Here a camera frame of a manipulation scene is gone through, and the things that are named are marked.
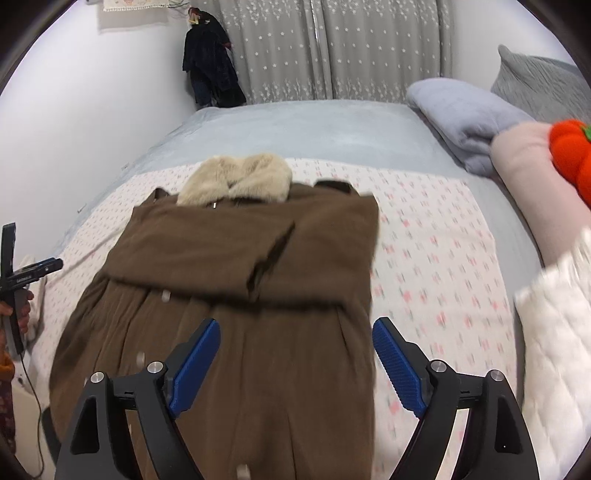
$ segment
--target person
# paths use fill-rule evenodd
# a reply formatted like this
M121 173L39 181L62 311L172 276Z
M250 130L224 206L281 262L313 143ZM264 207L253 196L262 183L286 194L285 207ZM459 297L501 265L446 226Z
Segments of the person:
M31 313L31 305L29 302L34 298L33 293L27 292L27 303L23 306L18 315L18 326L21 333L25 334L28 331L29 314ZM12 315L12 308L6 303L0 301L0 315ZM0 434L6 440L10 451L15 454L17 451L17 444L15 442L16 424L14 422L14 410L12 408L12 385L11 381L14 378L14 363L6 350L6 333L2 326L0 326Z

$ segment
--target orange plush toy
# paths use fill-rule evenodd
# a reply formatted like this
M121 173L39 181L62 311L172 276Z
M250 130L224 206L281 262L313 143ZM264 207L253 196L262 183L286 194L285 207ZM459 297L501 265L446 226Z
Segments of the orange plush toy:
M578 120L555 124L550 130L550 152L556 170L591 206L591 126Z

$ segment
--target gray cushion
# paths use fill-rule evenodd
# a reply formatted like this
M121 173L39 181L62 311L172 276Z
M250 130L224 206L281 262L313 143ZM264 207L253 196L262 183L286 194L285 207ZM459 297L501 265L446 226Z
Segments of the gray cushion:
M492 86L503 100L540 122L569 118L591 123L591 88L574 66L499 46L501 70Z

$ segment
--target curtain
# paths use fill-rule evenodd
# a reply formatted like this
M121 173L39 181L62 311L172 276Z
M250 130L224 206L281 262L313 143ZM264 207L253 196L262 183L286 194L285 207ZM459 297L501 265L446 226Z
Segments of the curtain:
M450 0L199 0L232 41L249 103L404 101L449 76Z

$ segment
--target beige fur collar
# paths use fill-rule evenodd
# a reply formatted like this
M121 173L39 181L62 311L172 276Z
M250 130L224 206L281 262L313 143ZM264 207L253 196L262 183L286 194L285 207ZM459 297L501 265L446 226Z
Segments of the beige fur collar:
M272 153L247 158L215 156L189 177L177 205L207 205L221 199L249 198L284 202L290 190L291 169Z

